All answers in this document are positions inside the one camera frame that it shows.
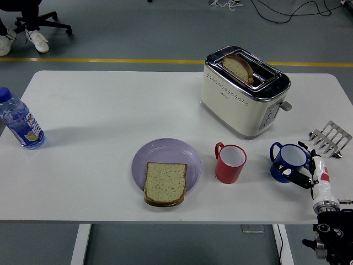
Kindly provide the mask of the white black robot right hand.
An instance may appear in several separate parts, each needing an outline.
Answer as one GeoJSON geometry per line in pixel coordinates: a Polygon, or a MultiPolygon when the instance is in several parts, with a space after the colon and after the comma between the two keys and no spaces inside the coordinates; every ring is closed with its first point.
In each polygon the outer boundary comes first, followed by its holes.
{"type": "Polygon", "coordinates": [[[281,183],[292,182],[310,189],[313,209],[319,214],[324,211],[340,211],[340,203],[331,193],[328,169],[323,158],[302,142],[281,144],[275,142],[270,151],[272,177],[281,183]]]}

